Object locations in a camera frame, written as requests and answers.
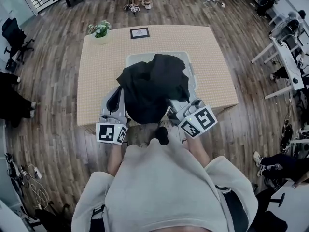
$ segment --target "wire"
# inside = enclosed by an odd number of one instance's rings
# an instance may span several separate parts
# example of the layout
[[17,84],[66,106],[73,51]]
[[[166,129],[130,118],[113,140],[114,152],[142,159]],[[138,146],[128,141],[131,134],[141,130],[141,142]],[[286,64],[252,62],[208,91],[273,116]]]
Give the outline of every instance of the wire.
[[48,206],[49,195],[48,195],[46,189],[43,187],[43,185],[42,185],[40,182],[38,182],[37,180],[35,180],[35,177],[33,177],[33,176],[30,174],[30,172],[29,172],[29,167],[30,167],[30,166],[33,166],[33,168],[35,168],[35,166],[34,166],[33,164],[30,164],[30,165],[28,166],[28,171],[27,171],[27,173],[28,173],[29,176],[32,178],[32,180],[35,181],[37,184],[39,184],[39,185],[41,186],[40,188],[42,188],[42,189],[44,190],[44,192],[43,192],[42,190],[40,190],[40,189],[37,190],[37,187],[35,186],[35,184],[33,184],[33,183],[30,184],[30,188],[31,188],[31,190],[35,193],[35,199],[37,200],[37,203],[38,203],[38,205],[37,205],[36,207],[40,207],[40,205],[42,204],[42,202],[44,202],[44,203],[46,203],[46,206],[44,207],[44,209],[46,209],[47,206]]

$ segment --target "pants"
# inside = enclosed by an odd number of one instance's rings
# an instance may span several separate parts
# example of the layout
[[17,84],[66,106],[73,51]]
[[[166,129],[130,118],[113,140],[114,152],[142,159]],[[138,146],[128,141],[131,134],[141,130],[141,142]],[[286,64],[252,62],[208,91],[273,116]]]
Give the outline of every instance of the pants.
[[0,72],[0,118],[17,127],[21,118],[30,118],[31,101],[18,94],[11,84],[17,84],[18,76]]
[[288,76],[288,73],[286,72],[285,68],[284,67],[281,67],[280,69],[278,69],[274,75],[277,77],[277,78],[286,78],[286,79],[289,79],[289,76]]
[[268,209],[271,196],[274,193],[275,191],[269,188],[260,192],[256,196],[259,206],[251,225],[256,232],[285,232],[288,228],[285,221],[276,217],[272,212],[266,211]]
[[17,75],[0,72],[0,83],[18,84],[17,79]]
[[272,157],[264,157],[261,161],[261,165],[270,166],[280,164],[283,169],[281,170],[264,170],[262,175],[267,179],[286,179],[293,178],[293,172],[295,169],[296,160],[285,154],[276,154]]

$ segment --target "white desk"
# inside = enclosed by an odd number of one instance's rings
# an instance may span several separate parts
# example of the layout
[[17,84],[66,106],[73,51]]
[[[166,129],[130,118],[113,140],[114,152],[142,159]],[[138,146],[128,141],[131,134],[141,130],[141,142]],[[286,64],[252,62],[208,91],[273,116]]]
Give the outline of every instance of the white desk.
[[286,72],[288,73],[288,76],[290,78],[290,83],[288,87],[285,87],[281,90],[278,90],[277,92],[274,92],[270,95],[265,96],[265,100],[269,99],[271,97],[275,97],[284,93],[289,92],[290,90],[299,90],[304,88],[304,83],[301,79],[301,73],[300,70],[298,69],[294,58],[290,52],[290,49],[287,47],[285,42],[282,42],[282,45],[279,45],[277,40],[275,38],[271,38],[271,43],[263,50],[261,51],[254,59],[251,60],[251,63],[256,62],[265,52],[267,52],[271,47],[275,47],[277,49],[276,55],[279,54],[284,67],[286,69]]

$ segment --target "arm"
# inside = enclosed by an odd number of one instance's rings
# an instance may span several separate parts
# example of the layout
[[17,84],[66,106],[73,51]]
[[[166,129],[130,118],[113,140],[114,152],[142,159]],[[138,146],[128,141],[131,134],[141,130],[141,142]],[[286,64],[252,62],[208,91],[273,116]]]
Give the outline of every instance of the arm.
[[298,186],[307,185],[308,183],[303,183],[305,180],[309,179],[309,171],[307,171],[301,178],[294,183],[294,188],[297,188]]
[[199,137],[196,139],[193,139],[187,134],[185,134],[185,136],[187,138],[189,151],[197,159],[197,161],[203,166],[203,168],[205,168],[210,162],[210,158],[207,155],[203,147],[201,139]]
[[110,157],[108,159],[107,172],[116,176],[116,173],[122,163],[121,145],[112,145]]

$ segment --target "black chair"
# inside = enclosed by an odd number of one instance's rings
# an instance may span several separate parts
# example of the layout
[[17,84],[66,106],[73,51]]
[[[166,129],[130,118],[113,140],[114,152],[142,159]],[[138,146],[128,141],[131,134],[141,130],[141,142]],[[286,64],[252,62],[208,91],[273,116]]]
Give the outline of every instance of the black chair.
[[28,47],[31,42],[34,42],[34,39],[31,39],[27,42],[24,42],[26,35],[18,27],[17,20],[7,19],[2,26],[2,35],[9,42],[11,50],[9,51],[7,47],[5,48],[4,53],[10,53],[10,58],[12,58],[18,51],[17,61],[21,61],[24,64],[24,52],[27,50],[34,51],[33,48]]

